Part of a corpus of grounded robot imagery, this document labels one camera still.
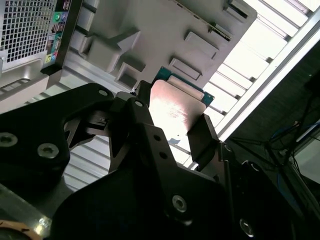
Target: metal plate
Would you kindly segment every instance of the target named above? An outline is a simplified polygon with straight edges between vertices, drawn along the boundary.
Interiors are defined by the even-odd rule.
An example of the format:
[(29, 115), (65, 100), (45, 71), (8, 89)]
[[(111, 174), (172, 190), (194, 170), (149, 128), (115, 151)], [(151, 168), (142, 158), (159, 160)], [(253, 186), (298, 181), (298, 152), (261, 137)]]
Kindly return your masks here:
[[(151, 83), (161, 67), (180, 75), (190, 83), (203, 88), (231, 50), (239, 42), (249, 26), (257, 17), (255, 10), (247, 6), (250, 16), (246, 23), (241, 23), (223, 11), (225, 0), (117, 0), (100, 1), (90, 30), (97, 35), (111, 39), (135, 27), (141, 31), (134, 48), (124, 54), (145, 64), (142, 72), (135, 72), (131, 77)], [(232, 36), (230, 41), (210, 30), (212, 23), (224, 26)], [(191, 43), (186, 40), (189, 33), (194, 33), (201, 41)], [(218, 52), (208, 55), (203, 52), (206, 46), (215, 47)], [(199, 77), (188, 75), (170, 65), (175, 58), (184, 63), (191, 72)], [(117, 76), (118, 67), (111, 73)]]
[(4, 69), (44, 57), (56, 0), (0, 1), (0, 52)]
[(168, 140), (185, 136), (206, 106), (164, 80), (151, 89), (150, 113), (154, 125), (162, 128)]

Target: cable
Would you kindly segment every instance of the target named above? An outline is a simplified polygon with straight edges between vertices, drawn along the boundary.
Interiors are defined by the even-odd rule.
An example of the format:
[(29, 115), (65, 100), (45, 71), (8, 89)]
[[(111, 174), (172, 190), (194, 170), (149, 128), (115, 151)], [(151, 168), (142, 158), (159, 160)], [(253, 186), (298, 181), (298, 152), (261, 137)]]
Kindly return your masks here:
[[(304, 126), (303, 128), (304, 129), (307, 129), (307, 128), (311, 128), (311, 127), (313, 127), (313, 126), (319, 126), (320, 125), (320, 122), (317, 122), (317, 123), (315, 123), (315, 124), (311, 124), (311, 125), (307, 125), (307, 126)], [(285, 132), (285, 131), (287, 131), (287, 130), (290, 130), (291, 128), (293, 128), (293, 127), (298, 127), (298, 125), (297, 126), (290, 126), (290, 127), (284, 127), (284, 128), (281, 128), (281, 129), (279, 129), (279, 130), (277, 130), (273, 135), (272, 135), (272, 137), (271, 137), (271, 140), (272, 139), (274, 139), (276, 136), (278, 136), (279, 134), (282, 134), (283, 132)]]
[(319, 139), (319, 138), (316, 138), (316, 137), (314, 137), (314, 136), (309, 136), (309, 137), (320, 142), (320, 139)]
[(299, 134), (300, 134), (300, 131), (301, 131), (301, 129), (303, 128), (303, 125), (304, 125), (305, 120), (306, 120), (306, 118), (307, 118), (309, 109), (310, 109), (311, 104), (312, 104), (313, 100), (315, 99), (315, 97), (316, 97), (316, 96), (315, 96), (314, 94), (312, 94), (312, 96), (308, 99), (308, 102), (307, 102), (307, 104), (306, 104), (306, 106), (305, 106), (305, 109), (304, 109), (304, 113), (303, 113), (303, 115), (302, 115), (302, 117), (301, 117), (301, 119), (300, 119), (300, 121), (299, 121), (300, 124), (299, 124), (299, 126), (296, 128), (297, 130), (296, 130), (296, 133), (295, 133), (294, 137), (293, 137), (292, 140), (291, 140), (291, 143), (288, 145), (288, 151), (286, 152), (285, 160), (284, 160), (284, 163), (282, 164), (283, 166), (285, 166), (285, 165), (288, 163), (289, 158), (290, 158), (290, 155), (292, 154), (292, 152), (293, 152), (294, 149), (296, 148), (296, 145), (297, 145), (296, 140), (298, 139)]

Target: silver metal surface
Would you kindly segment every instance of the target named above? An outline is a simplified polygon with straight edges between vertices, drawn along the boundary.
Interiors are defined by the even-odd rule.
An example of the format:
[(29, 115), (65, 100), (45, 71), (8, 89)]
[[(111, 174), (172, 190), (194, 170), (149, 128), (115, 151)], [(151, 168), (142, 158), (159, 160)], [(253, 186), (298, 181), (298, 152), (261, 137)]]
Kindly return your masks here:
[(162, 128), (167, 140), (185, 136), (206, 110), (205, 104), (164, 80), (151, 89), (149, 111), (154, 125)]
[[(100, 1), (90, 31), (105, 39), (119, 36), (132, 27), (141, 31), (135, 47), (128, 52), (128, 56), (145, 64), (142, 72), (137, 71), (131, 75), (137, 80), (137, 84), (141, 80), (151, 83), (159, 69), (165, 67), (203, 88), (257, 16), (255, 10), (246, 5), (249, 16), (241, 23), (223, 11), (224, 2), (225, 0)], [(226, 41), (221, 37), (221, 31), (212, 23), (224, 26), (232, 36)], [(210, 29), (215, 29), (215, 33), (221, 35), (211, 34)], [(206, 47), (185, 41), (190, 31), (203, 39), (200, 44), (207, 42), (219, 50), (213, 59), (213, 55), (203, 52)], [(188, 66), (187, 73), (170, 65), (173, 58)], [(186, 66), (179, 61), (176, 65), (185, 70)], [(118, 76), (118, 73), (117, 67), (111, 72), (114, 76)]]
[(83, 2), (94, 8), (98, 8), (100, 0), (84, 0)]
[(135, 101), (134, 102), (136, 105), (138, 105), (139, 107), (143, 107), (143, 104), (141, 103), (141, 102), (139, 102), (139, 101)]
[(187, 211), (187, 203), (182, 196), (174, 195), (172, 198), (172, 204), (180, 213)]
[(244, 220), (244, 219), (240, 219), (240, 227), (242, 229), (242, 231), (249, 237), (249, 238), (253, 238), (254, 235), (254, 231), (252, 229), (252, 227)]
[(0, 208), (17, 221), (24, 223), (39, 236), (50, 235), (51, 219), (0, 184)]
[(9, 148), (16, 145), (18, 138), (9, 132), (0, 132), (0, 148)]
[(4, 65), (4, 57), (1, 56), (0, 57), (0, 78), (1, 78), (1, 75), (2, 75), (2, 67)]
[(54, 159), (59, 154), (59, 148), (52, 143), (43, 143), (37, 149), (38, 155), (46, 159)]
[(76, 23), (79, 27), (86, 31), (90, 31), (91, 25), (93, 23), (95, 13), (89, 9), (82, 7), (79, 13), (78, 22)]
[(319, 40), (320, 8), (313, 13), (215, 128), (221, 141), (225, 141), (237, 129)]
[(46, 45), (56, 0), (0, 1), (0, 55), (4, 69), (46, 56)]
[(99, 90), (99, 93), (103, 96), (108, 96), (108, 93), (106, 91)]
[[(9, 82), (14, 79), (17, 80), (16, 78), (7, 78), (7, 76), (14, 76), (15, 73), (16, 72), (14, 70), (8, 72), (8, 74), (4, 73), (2, 75), (2, 80), (8, 80)], [(49, 76), (41, 73), (41, 75), (33, 78), (32, 80), (19, 80), (18, 82), (21, 83), (20, 85), (16, 85), (13, 82), (13, 84), (3, 87), (2, 90), (8, 91), (0, 95), (0, 114), (21, 106), (33, 97), (45, 91), (47, 89), (48, 81)]]
[(4, 70), (0, 78), (0, 88), (8, 86), (18, 80), (33, 80), (42, 75), (41, 71), (42, 61), (40, 59), (33, 60), (26, 64)]

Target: ventilation grille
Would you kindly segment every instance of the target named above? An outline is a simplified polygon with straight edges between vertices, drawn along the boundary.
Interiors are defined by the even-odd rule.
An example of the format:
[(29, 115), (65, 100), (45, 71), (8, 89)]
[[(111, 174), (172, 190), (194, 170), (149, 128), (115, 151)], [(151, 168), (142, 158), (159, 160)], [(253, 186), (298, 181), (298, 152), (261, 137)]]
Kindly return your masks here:
[(7, 51), (7, 63), (45, 51), (55, 3), (5, 1), (0, 51)]

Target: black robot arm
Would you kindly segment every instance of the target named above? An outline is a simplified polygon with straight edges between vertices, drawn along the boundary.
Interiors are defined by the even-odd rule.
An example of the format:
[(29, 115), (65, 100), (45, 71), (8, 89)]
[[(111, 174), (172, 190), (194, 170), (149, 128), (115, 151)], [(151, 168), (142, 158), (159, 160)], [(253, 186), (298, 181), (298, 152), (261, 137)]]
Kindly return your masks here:
[(50, 190), (70, 150), (109, 137), (109, 174), (62, 203), (50, 239), (313, 239), (316, 214), (293, 210), (259, 166), (237, 162), (207, 115), (187, 134), (197, 169), (179, 166), (141, 84), (114, 97), (91, 83), (0, 115), (0, 182), (12, 190)]

